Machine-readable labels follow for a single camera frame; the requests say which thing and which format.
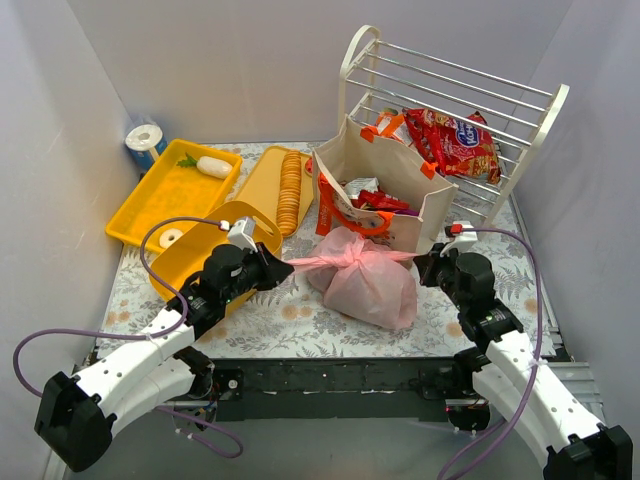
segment patterned table surface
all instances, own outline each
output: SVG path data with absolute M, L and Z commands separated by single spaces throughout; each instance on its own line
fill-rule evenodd
M 244 182 L 268 143 L 216 145 L 242 155 L 242 174 L 228 199 Z M 286 143 L 310 153 L 315 144 Z M 283 259 L 309 254 L 321 237 L 315 234 L 317 207 L 312 205 L 298 233 L 285 240 Z M 494 221 L 496 227 L 519 230 L 510 202 Z M 474 250 L 493 263 L 496 289 L 533 338 L 536 330 L 534 275 L 524 249 L 506 235 L 488 234 Z M 149 283 L 138 249 L 125 246 L 105 314 L 102 331 L 135 333 L 149 323 L 164 302 Z M 196 346 L 212 358 L 417 357 L 450 356 L 471 346 L 456 321 L 457 311 L 438 289 L 418 288 L 418 317 L 413 326 L 390 331 L 341 315 L 322 305 L 322 296 L 303 275 L 254 295 L 245 305 L 202 336 Z M 544 322 L 542 353 L 553 354 Z M 98 358 L 122 342 L 99 340 Z

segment wire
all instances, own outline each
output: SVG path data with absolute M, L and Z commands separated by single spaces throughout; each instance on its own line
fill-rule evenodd
M 531 258 L 531 263 L 533 264 L 533 270 L 534 270 L 535 277 L 536 277 L 536 301 L 537 301 L 537 305 L 538 305 L 538 318 L 537 318 L 537 320 L 538 320 L 538 331 L 536 332 L 536 346 L 535 346 L 535 348 L 533 350 L 533 358 L 535 359 L 536 362 L 539 362 L 540 361 L 540 353 L 542 351 L 542 283 L 541 283 L 541 279 L 540 279 L 540 270 L 538 268 L 538 262 L 536 260 L 535 254 L 533 253 L 533 249 L 531 248 L 531 245 L 529 245 L 519 235 L 516 235 L 515 233 L 512 233 L 512 232 L 510 232 L 508 230 L 503 230 L 501 228 L 464 228 L 462 231 L 463 232 L 501 233 L 503 235 L 507 235 L 508 237 L 511 237 L 511 238 L 517 240 L 527 250 L 527 253 L 529 254 L 529 257 Z M 505 438 L 507 438 L 507 436 L 515 428 L 516 424 L 518 423 L 518 420 L 520 420 L 520 417 L 522 416 L 522 413 L 524 412 L 524 409 L 527 406 L 527 402 L 529 401 L 529 398 L 531 397 L 531 392 L 533 391 L 533 387 L 535 385 L 537 374 L 538 374 L 538 364 L 536 363 L 531 368 L 531 376 L 529 377 L 529 381 L 527 382 L 527 386 L 524 389 L 524 393 L 522 394 L 522 400 L 520 400 L 520 404 L 518 405 L 518 408 L 516 409 L 515 413 L 513 414 L 513 417 L 511 418 L 511 420 L 506 422 L 506 426 L 504 427 L 502 432 L 500 432 L 500 435 L 491 443 L 491 445 L 489 445 L 487 447 L 487 449 L 484 452 L 482 452 L 471 463 L 469 463 L 469 465 L 464 467 L 462 470 L 454 473 L 452 476 L 448 477 L 447 480 L 457 480 L 457 479 L 461 478 L 462 476 L 466 475 L 471 470 L 473 470 L 478 465 L 480 465 L 482 462 L 484 462 L 487 458 L 489 458 L 489 456 L 502 444 L 502 442 L 505 440 Z M 440 470 L 440 473 L 438 474 L 437 480 L 443 480 L 445 478 L 445 475 L 446 475 L 447 471 L 460 459 L 460 457 L 462 457 L 471 448 L 475 447 L 476 445 L 478 445 L 480 442 L 482 442 L 486 438 L 487 438 L 487 435 L 483 435 L 482 437 L 478 437 L 476 440 L 474 440 L 469 445 L 467 445 L 462 450 L 460 450 L 458 453 L 456 453 L 445 464 L 445 466 L 442 467 L 442 470 Z
M 469 405 L 467 408 L 470 408 L 471 410 L 478 410 L 480 408 L 486 407 L 487 405 L 489 405 L 489 401 L 480 397 L 478 398 L 478 400 L 476 400 L 476 403 L 474 403 L 473 405 Z
M 166 413 L 168 415 L 172 415 L 174 417 L 184 418 L 185 420 L 189 420 L 199 425 L 203 425 L 207 428 L 215 430 L 216 432 L 222 433 L 223 435 L 226 435 L 227 437 L 229 437 L 231 440 L 233 440 L 236 443 L 236 445 L 238 445 L 237 452 L 228 452 L 226 450 L 222 450 L 221 448 L 216 447 L 214 444 L 209 442 L 207 439 L 205 439 L 201 435 L 198 435 L 197 433 L 183 432 L 182 429 L 177 429 L 180 433 L 187 435 L 189 438 L 192 438 L 198 443 L 201 443 L 202 445 L 207 447 L 209 450 L 211 450 L 214 453 L 217 453 L 221 457 L 238 458 L 240 455 L 242 455 L 242 452 L 244 452 L 244 445 L 242 444 L 240 437 L 238 437 L 235 433 L 227 430 L 226 428 L 223 428 L 214 423 L 207 422 L 205 420 L 201 420 L 192 415 L 187 415 L 186 413 L 176 412 L 175 410 L 172 410 L 171 408 L 168 408 L 168 407 L 156 407 L 156 410 L 162 413 Z
M 158 223 L 156 226 L 152 227 L 151 230 L 149 230 L 147 234 L 144 236 L 144 238 L 142 239 L 142 242 L 140 243 L 140 261 L 142 263 L 142 266 L 149 273 L 149 275 L 151 275 L 160 285 L 162 285 L 164 288 L 166 288 L 171 293 L 173 293 L 176 297 L 178 297 L 180 299 L 180 303 L 182 304 L 182 314 L 180 315 L 180 320 L 178 320 L 176 323 L 174 323 L 173 325 L 171 325 L 170 327 L 164 330 L 161 330 L 156 333 L 152 333 L 151 335 L 149 335 L 150 338 L 162 337 L 164 335 L 167 335 L 168 333 L 171 333 L 177 330 L 185 322 L 187 317 L 187 311 L 188 311 L 187 300 L 178 290 L 176 290 L 171 285 L 169 285 L 169 283 L 165 282 L 162 278 L 160 278 L 160 276 L 151 269 L 151 267 L 149 266 L 149 263 L 147 262 L 147 259 L 144 257 L 144 250 L 147 245 L 147 242 L 149 241 L 149 238 L 151 238 L 151 235 L 153 235 L 156 232 L 156 230 L 158 230 L 159 228 L 174 222 L 200 222 L 200 223 L 206 223 L 209 225 L 216 225 L 218 227 L 220 226 L 220 222 L 217 222 L 215 220 L 206 220 L 204 218 L 198 218 L 198 217 L 173 217 L 173 218 L 169 218 L 168 220 L 164 220 Z M 15 350 L 13 351 L 13 371 L 16 375 L 16 378 L 22 384 L 22 386 L 37 397 L 42 397 L 42 392 L 36 390 L 36 388 L 33 387 L 22 374 L 22 370 L 20 369 L 20 351 L 31 340 L 38 337 L 45 336 L 45 335 L 77 335 L 80 337 L 108 338 L 112 340 L 147 340 L 148 339 L 146 335 L 122 335 L 122 334 L 116 334 L 116 333 L 103 333 L 103 332 L 95 332 L 91 330 L 73 329 L 73 328 L 48 328 L 45 330 L 39 330 L 37 332 L 32 333 L 31 335 L 26 336 L 20 341 L 20 343 L 18 343 Z
M 456 430 L 455 429 L 451 429 L 451 427 L 443 427 L 441 425 L 437 425 L 437 424 L 433 424 L 433 423 L 424 423 L 424 422 L 410 422 L 410 423 L 411 423 L 411 425 L 415 425 L 416 427 L 426 428 L 426 429 L 429 429 L 429 430 L 435 430 L 437 432 L 454 433 L 456 435 L 466 435 L 466 436 L 469 436 L 469 437 L 480 438 L 480 437 L 486 437 L 487 435 L 491 435 L 498 428 L 500 428 L 505 423 L 507 423 L 507 421 L 504 418 L 501 418 L 495 425 L 492 425 L 487 430 L 483 430 L 483 431 L 478 432 L 476 435 L 474 435 L 471 432 L 467 432 L 465 430 L 458 430 L 456 432 Z

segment yellow tray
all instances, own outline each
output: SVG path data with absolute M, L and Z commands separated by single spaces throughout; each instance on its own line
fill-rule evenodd
M 240 187 L 234 200 L 240 200 L 259 208 L 273 223 L 276 223 L 278 209 L 278 195 L 280 194 L 280 168 L 288 148 L 273 146 L 267 148 L 249 176 Z M 298 226 L 307 214 L 313 201 L 313 181 L 311 175 L 305 172 L 304 164 L 311 155 L 301 153 L 300 210 L 298 211 Z
M 176 164 L 186 154 L 198 159 L 203 155 L 219 158 L 231 164 L 231 173 L 224 180 L 200 173 L 195 167 L 183 168 Z M 107 235 L 124 243 L 140 246 L 151 227 L 171 217 L 203 217 L 220 205 L 240 175 L 242 157 L 214 148 L 173 140 L 144 176 L 129 198 L 107 224 Z M 183 233 L 193 222 L 176 222 L 155 232 L 147 242 L 147 250 L 161 253 L 158 243 L 162 233 L 177 228 Z
M 264 243 L 271 253 L 280 258 L 282 234 L 275 223 L 255 207 L 233 200 L 215 209 L 206 218 L 209 220 L 228 220 L 230 223 L 234 223 L 242 217 L 253 217 L 256 220 L 253 239 L 256 243 Z M 229 243 L 227 232 L 220 231 L 215 225 L 195 223 L 193 228 L 154 260 L 151 268 L 160 278 L 178 290 L 189 275 L 202 270 L 204 261 L 211 255 L 213 248 L 224 243 Z M 149 279 L 153 288 L 162 298 L 169 300 L 173 297 L 173 294 L 154 278 L 149 277 Z M 254 293 L 255 291 L 245 293 L 231 302 L 227 306 L 227 315 L 242 305 Z

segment canvas bag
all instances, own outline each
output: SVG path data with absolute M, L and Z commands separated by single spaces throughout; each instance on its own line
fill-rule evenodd
M 458 187 L 440 175 L 427 178 L 422 157 L 406 145 L 382 137 L 360 136 L 362 128 L 348 116 L 338 135 L 313 150 L 314 197 L 318 201 L 316 233 L 326 235 L 344 225 L 376 243 L 410 253 L 428 252 L 442 229 Z M 415 217 L 351 205 L 340 182 L 376 177 L 387 194 L 408 202 Z

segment white wire rack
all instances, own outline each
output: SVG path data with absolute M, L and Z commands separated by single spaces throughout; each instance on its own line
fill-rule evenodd
M 372 38 L 356 53 L 368 36 Z M 447 177 L 459 186 L 453 206 L 474 224 L 485 226 L 491 224 L 537 155 L 569 92 L 567 85 L 560 85 L 555 93 L 545 92 L 384 42 L 380 30 L 369 25 L 354 35 L 340 68 L 338 128 L 347 112 L 347 85 L 365 91 L 349 113 L 362 125 L 375 123 L 385 107 L 423 107 L 491 134 L 499 153 L 500 183 Z M 476 110 L 485 116 L 488 126 L 466 118 Z

